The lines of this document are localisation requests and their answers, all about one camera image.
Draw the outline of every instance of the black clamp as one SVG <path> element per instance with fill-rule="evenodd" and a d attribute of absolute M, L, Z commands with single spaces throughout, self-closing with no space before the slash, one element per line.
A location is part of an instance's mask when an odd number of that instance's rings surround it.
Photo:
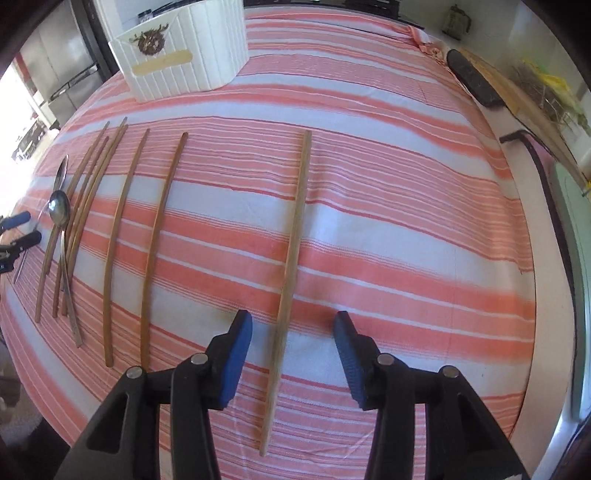
<path fill-rule="evenodd" d="M 17 215 L 0 219 L 0 235 L 31 219 L 29 212 L 21 212 Z M 41 232 L 34 230 L 8 245 L 0 245 L 0 275 L 14 270 L 14 262 L 25 250 L 28 250 L 41 242 Z"/>
<path fill-rule="evenodd" d="M 56 480 L 160 479 L 160 405 L 170 405 L 175 480 L 220 480 L 208 410 L 223 410 L 236 388 L 252 337 L 252 317 L 238 310 L 228 333 L 176 368 L 131 367 L 70 449 Z"/>
<path fill-rule="evenodd" d="M 414 406 L 425 404 L 426 480 L 504 480 L 525 468 L 498 423 L 460 371 L 408 367 L 380 353 L 357 333 L 347 312 L 333 335 L 351 396 L 363 410 L 378 409 L 365 480 L 410 480 L 414 460 Z"/>

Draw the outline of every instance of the decorative emblem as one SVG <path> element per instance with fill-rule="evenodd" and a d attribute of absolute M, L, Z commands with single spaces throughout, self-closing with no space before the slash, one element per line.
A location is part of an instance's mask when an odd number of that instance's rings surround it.
<path fill-rule="evenodd" d="M 164 27 L 160 25 L 158 28 L 152 28 L 142 32 L 139 37 L 137 34 L 133 38 L 130 38 L 131 43 L 138 43 L 138 48 L 144 55 L 156 55 L 160 50 L 164 48 L 164 36 L 162 32 L 168 28 L 168 24 Z"/>

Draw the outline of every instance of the wooden stick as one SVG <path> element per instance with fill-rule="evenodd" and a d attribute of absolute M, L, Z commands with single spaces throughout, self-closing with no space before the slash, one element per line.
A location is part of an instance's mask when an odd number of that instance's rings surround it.
<path fill-rule="evenodd" d="M 135 156 L 131 162 L 127 178 L 123 184 L 119 201 L 117 202 L 117 210 L 113 218 L 113 227 L 111 227 L 111 237 L 109 238 L 109 247 L 107 248 L 107 262 L 105 264 L 105 282 L 103 284 L 103 345 L 105 348 L 105 365 L 109 368 L 113 367 L 113 337 L 111 335 L 111 283 L 113 279 L 113 263 L 115 262 L 115 247 L 117 245 L 117 236 L 119 235 L 119 226 L 121 225 L 121 217 L 123 217 L 123 208 L 127 199 L 127 194 L 131 187 L 131 181 L 134 178 L 135 169 L 138 166 L 139 158 L 142 155 L 142 150 L 150 129 L 146 130 L 142 140 L 139 142 L 138 149 L 135 151 Z"/>
<path fill-rule="evenodd" d="M 92 206 L 92 202 L 95 199 L 96 191 L 99 189 L 100 182 L 105 175 L 105 171 L 109 166 L 109 162 L 117 150 L 119 146 L 119 142 L 125 135 L 127 131 L 127 125 L 125 125 L 125 121 L 127 117 L 123 119 L 119 128 L 117 129 L 117 133 L 113 140 L 111 141 L 109 148 L 106 153 L 103 155 L 103 160 L 100 164 L 100 168 L 95 172 L 95 175 L 90 181 L 90 189 L 85 192 L 85 198 L 82 199 L 80 205 L 82 208 L 76 212 L 76 217 L 74 219 L 74 227 L 72 227 L 72 233 L 70 234 L 70 242 L 68 245 L 68 252 L 67 252 L 67 267 L 68 267 L 68 285 L 70 285 L 70 291 L 72 291 L 72 278 L 74 277 L 74 267 L 76 266 L 76 257 L 78 255 L 78 250 L 80 249 L 80 239 L 82 238 L 82 233 L 84 232 L 84 227 L 86 225 L 86 219 L 90 213 L 90 207 Z M 63 301 L 61 303 L 61 314 L 67 314 L 67 302 Z"/>
<path fill-rule="evenodd" d="M 306 191 L 308 186 L 308 170 L 310 167 L 310 149 L 312 145 L 312 132 L 306 130 L 304 133 L 304 145 L 301 152 L 300 175 L 297 181 L 295 194 L 294 221 L 291 225 L 289 247 L 287 247 L 287 260 L 285 262 L 285 277 L 281 298 L 279 300 L 279 312 L 275 324 L 275 336 L 273 349 L 271 351 L 271 363 L 269 366 L 269 383 L 267 385 L 267 404 L 265 406 L 265 417 L 262 424 L 262 439 L 259 454 L 265 456 L 271 440 L 271 430 L 277 407 L 277 394 L 279 392 L 279 381 L 283 368 L 283 356 L 285 344 L 287 343 L 287 330 L 291 318 L 291 301 L 296 289 L 297 261 L 300 253 L 301 232 L 304 224 L 304 210 L 306 208 Z"/>
<path fill-rule="evenodd" d="M 78 192 L 78 196 L 76 197 L 76 203 L 74 204 L 74 208 L 70 212 L 70 220 L 68 221 L 68 226 L 66 228 L 66 238 L 70 238 L 72 226 L 74 225 L 74 216 L 76 215 L 76 212 L 78 211 L 78 207 L 80 205 L 80 200 L 82 199 L 82 196 L 84 195 L 84 192 L 86 190 L 86 185 L 88 185 L 88 179 L 91 177 L 92 172 L 96 167 L 96 162 L 98 161 L 100 155 L 102 154 L 102 151 L 105 149 L 105 145 L 108 141 L 109 141 L 108 136 L 103 139 L 103 143 L 101 144 L 100 148 L 97 150 L 94 160 L 92 161 L 92 164 L 90 165 L 90 168 L 88 169 L 88 173 L 86 174 L 86 177 L 84 177 L 84 181 L 82 182 L 82 187 L 80 187 L 80 192 Z M 66 255 L 66 252 L 61 252 L 60 255 Z M 59 301 L 60 301 L 60 286 L 61 286 L 61 262 L 58 262 L 57 263 L 57 272 L 56 272 L 56 285 L 53 290 L 53 305 L 51 308 L 51 316 L 54 318 L 57 317 L 57 310 L 58 310 Z"/>
<path fill-rule="evenodd" d="M 109 124 L 110 124 L 110 122 L 107 122 L 105 124 L 105 126 L 103 127 L 103 130 L 100 131 L 99 135 L 95 138 L 95 141 L 92 142 L 92 145 L 90 146 L 90 148 L 88 149 L 88 151 L 84 155 L 82 162 L 78 166 L 80 174 L 78 175 L 78 170 L 76 170 L 76 174 L 74 174 L 74 178 L 72 179 L 72 182 L 70 183 L 70 185 L 68 185 L 68 188 L 66 190 L 66 194 L 68 195 L 69 199 L 71 199 L 72 195 L 74 195 L 74 191 L 76 190 L 76 186 L 78 185 L 78 182 L 80 181 L 80 178 L 81 178 L 82 174 L 84 173 L 84 169 L 86 168 L 86 165 L 88 165 L 88 162 L 90 161 L 90 158 L 91 158 L 96 146 L 98 145 L 99 140 L 101 139 L 101 137 L 103 136 L 103 134 L 107 130 Z M 51 269 L 51 261 L 53 260 L 53 252 L 56 249 L 57 237 L 58 237 L 59 233 L 60 233 L 60 231 L 56 227 L 54 227 L 51 230 L 51 236 L 50 236 L 49 243 L 48 243 L 48 249 L 46 250 L 46 253 L 49 250 L 50 257 L 49 257 L 49 260 L 47 261 L 47 263 L 45 262 L 45 259 L 43 262 L 43 266 L 44 266 L 43 273 L 45 275 L 49 275 L 49 270 Z"/>
<path fill-rule="evenodd" d="M 82 158 L 80 165 L 78 165 L 78 168 L 76 169 L 76 172 L 74 173 L 74 176 L 72 177 L 72 181 L 70 182 L 70 184 L 68 185 L 68 188 L 66 189 L 66 194 L 68 195 L 68 198 L 71 198 L 71 196 L 74 194 L 74 190 L 76 189 L 76 186 L 78 185 L 78 182 L 80 181 L 80 177 L 84 173 L 84 169 L 86 168 L 86 165 L 88 164 L 88 161 L 90 160 L 90 157 L 92 156 L 92 153 L 94 152 L 96 146 L 99 143 L 100 138 L 103 136 L 103 134 L 105 133 L 105 130 L 107 130 L 108 126 L 109 126 L 109 122 L 107 122 L 105 124 L 105 126 L 103 127 L 103 130 L 101 130 L 99 132 L 99 134 L 96 136 L 95 140 L 92 142 L 92 145 L 88 148 L 88 150 L 86 151 L 86 154 Z M 45 256 L 43 257 L 43 264 L 41 266 L 41 274 L 39 276 L 39 285 L 37 287 L 37 303 L 35 304 L 35 322 L 36 323 L 39 323 L 41 321 L 41 307 L 43 306 L 43 293 L 45 290 L 45 280 L 46 280 L 47 274 L 49 273 L 49 270 L 51 268 L 51 261 L 53 260 L 53 252 L 56 249 L 57 236 L 59 233 L 60 233 L 59 229 L 54 225 L 53 228 L 51 229 L 51 234 L 50 234 L 49 240 L 47 242 L 47 248 L 45 249 Z"/>
<path fill-rule="evenodd" d="M 142 316 L 139 321 L 139 359 L 140 364 L 144 370 L 148 369 L 150 363 L 150 305 L 151 305 L 151 287 L 152 277 L 154 276 L 154 267 L 156 266 L 156 251 L 158 250 L 158 237 L 162 222 L 164 221 L 164 208 L 166 207 L 166 200 L 170 186 L 173 183 L 174 172 L 177 170 L 178 161 L 181 159 L 183 148 L 187 143 L 187 132 L 181 135 L 178 141 L 177 151 L 174 153 L 173 162 L 170 164 L 170 170 L 164 183 L 162 196 L 160 197 L 160 204 L 156 211 L 156 218 L 154 219 L 154 229 L 152 230 L 152 238 L 150 239 L 150 249 L 148 250 L 148 261 L 146 264 L 146 275 L 144 277 L 144 289 L 142 292 Z"/>

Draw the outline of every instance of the striped tablecloth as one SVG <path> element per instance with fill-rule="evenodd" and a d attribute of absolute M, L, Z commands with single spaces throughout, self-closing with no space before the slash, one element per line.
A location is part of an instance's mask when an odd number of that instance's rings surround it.
<path fill-rule="evenodd" d="M 534 346 L 532 254 L 507 161 L 472 98 L 410 27 L 342 10 L 246 11 L 251 59 L 229 85 L 138 104 L 118 74 L 63 128 L 17 209 L 33 217 L 65 153 L 74 171 L 103 124 L 125 134 L 82 236 L 73 295 L 84 345 L 51 318 L 54 267 L 32 321 L 44 240 L 4 282 L 0 321 L 37 407 L 73 443 L 119 376 L 139 362 L 139 313 L 155 206 L 178 139 L 189 140 L 166 207 L 150 367 L 169 368 L 255 318 L 235 399 L 212 412 L 224 478 L 362 478 L 375 413 L 350 397 L 330 334 L 348 310 L 360 333 L 417 368 L 458 366 L 507 435 Z M 112 216 L 146 128 L 118 238 L 115 367 L 104 366 L 102 286 Z M 314 132 L 293 316 L 271 447 L 258 455 L 304 129 Z M 161 462 L 170 476 L 170 417 Z M 417 409 L 415 477 L 424 474 Z"/>

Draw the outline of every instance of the refrigerator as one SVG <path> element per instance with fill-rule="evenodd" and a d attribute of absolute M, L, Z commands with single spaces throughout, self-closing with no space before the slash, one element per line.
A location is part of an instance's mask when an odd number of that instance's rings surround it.
<path fill-rule="evenodd" d="M 61 2 L 24 43 L 20 61 L 58 128 L 118 70 L 92 0 Z"/>

